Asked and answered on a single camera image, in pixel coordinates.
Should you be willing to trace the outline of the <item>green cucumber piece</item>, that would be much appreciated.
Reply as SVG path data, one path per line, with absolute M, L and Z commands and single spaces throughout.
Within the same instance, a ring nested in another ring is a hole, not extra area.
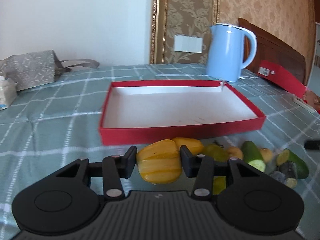
M 276 165 L 279 167 L 288 161 L 295 163 L 297 167 L 298 179 L 306 179 L 309 176 L 309 168 L 306 162 L 294 154 L 291 150 L 286 148 L 277 156 Z
M 261 172 L 265 172 L 266 164 L 263 156 L 257 148 L 256 144 L 252 141 L 245 141 L 241 147 L 244 155 L 243 161 Z

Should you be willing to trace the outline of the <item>light blue electric kettle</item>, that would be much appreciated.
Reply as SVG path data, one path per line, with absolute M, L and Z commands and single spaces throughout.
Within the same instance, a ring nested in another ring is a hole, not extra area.
M 236 82 L 257 52 L 256 35 L 243 27 L 217 23 L 210 27 L 212 41 L 206 74 L 222 81 Z

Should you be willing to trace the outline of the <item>tissue pack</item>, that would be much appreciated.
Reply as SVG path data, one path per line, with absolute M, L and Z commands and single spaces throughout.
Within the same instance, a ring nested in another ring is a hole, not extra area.
M 0 110 L 7 109 L 17 97 L 16 83 L 11 78 L 1 76 Z

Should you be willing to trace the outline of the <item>grey patterned gift bag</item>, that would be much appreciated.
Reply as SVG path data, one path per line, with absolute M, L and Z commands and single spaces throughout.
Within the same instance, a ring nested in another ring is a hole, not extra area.
M 53 50 L 12 55 L 1 60 L 1 71 L 17 84 L 18 91 L 53 83 L 67 72 L 99 66 L 98 61 L 91 59 L 60 60 Z

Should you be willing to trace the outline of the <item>red shallow cardboard tray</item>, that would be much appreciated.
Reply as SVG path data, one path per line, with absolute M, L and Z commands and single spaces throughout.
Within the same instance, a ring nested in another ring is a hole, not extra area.
M 265 114 L 230 84 L 213 80 L 118 81 L 99 122 L 103 145 L 205 139 L 262 128 Z

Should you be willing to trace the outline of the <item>small yellow-brown fruit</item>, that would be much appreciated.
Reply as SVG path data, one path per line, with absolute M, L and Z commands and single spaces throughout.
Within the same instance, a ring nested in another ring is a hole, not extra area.
M 227 148 L 226 153 L 228 154 L 229 158 L 238 158 L 241 160 L 244 158 L 242 150 L 235 146 Z

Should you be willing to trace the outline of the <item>red box lid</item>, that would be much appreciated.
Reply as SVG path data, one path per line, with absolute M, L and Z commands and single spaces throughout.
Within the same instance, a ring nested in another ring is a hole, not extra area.
M 306 86 L 304 83 L 305 72 L 301 69 L 288 70 L 283 66 L 262 60 L 257 72 L 259 77 L 271 81 L 287 92 L 306 102 Z

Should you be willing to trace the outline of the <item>small brown fruit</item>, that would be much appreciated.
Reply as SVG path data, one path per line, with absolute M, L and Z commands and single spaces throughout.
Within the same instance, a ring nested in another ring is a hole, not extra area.
M 269 163 L 273 159 L 273 152 L 268 148 L 261 148 L 260 153 L 264 163 Z

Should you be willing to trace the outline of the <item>white wall switch panel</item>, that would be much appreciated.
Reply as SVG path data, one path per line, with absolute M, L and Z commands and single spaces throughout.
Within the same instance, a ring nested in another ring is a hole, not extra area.
M 203 38 L 175 35 L 174 36 L 174 51 L 185 53 L 202 53 Z

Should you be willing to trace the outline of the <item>green round fruit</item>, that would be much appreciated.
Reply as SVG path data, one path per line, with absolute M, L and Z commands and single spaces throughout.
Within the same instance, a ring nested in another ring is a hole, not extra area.
M 212 157 L 215 161 L 218 162 L 227 162 L 229 155 L 224 150 L 223 147 L 221 147 L 218 144 L 209 144 L 204 147 L 202 154 Z

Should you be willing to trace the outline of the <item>gold picture frame moulding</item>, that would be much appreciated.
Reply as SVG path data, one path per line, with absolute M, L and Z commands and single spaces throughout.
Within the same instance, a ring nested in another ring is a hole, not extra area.
M 149 62 L 206 64 L 219 13 L 220 0 L 152 0 Z M 201 38 L 201 52 L 176 51 L 176 35 Z

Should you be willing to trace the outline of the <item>green plaid bedsheet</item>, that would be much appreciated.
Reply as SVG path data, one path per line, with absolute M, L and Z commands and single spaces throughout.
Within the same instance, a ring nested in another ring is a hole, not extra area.
M 19 92 L 1 111 L 1 239 L 19 229 L 11 213 L 20 191 L 68 163 L 87 158 L 100 162 L 122 155 L 127 146 L 104 146 L 98 131 L 102 106 L 113 81 L 206 80 L 199 64 L 105 66 L 68 72 L 54 82 Z M 295 188 L 305 211 L 298 232 L 319 239 L 319 152 L 307 151 L 304 142 L 319 139 L 319 114 L 294 103 L 291 94 L 243 70 L 233 87 L 265 115 L 262 129 L 216 138 L 227 148 L 250 140 L 279 154 L 288 148 L 305 161 L 309 176 Z

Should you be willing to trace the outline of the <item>yellow ridged fruit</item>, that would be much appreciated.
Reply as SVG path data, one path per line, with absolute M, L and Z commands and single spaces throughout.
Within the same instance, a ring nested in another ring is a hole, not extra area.
M 165 139 L 141 149 L 136 155 L 142 179 L 154 184 L 173 183 L 182 173 L 180 153 L 173 140 Z
M 175 142 L 178 150 L 181 148 L 181 146 L 185 145 L 192 155 L 198 155 L 204 149 L 203 143 L 197 139 L 177 137 L 173 138 L 172 140 Z

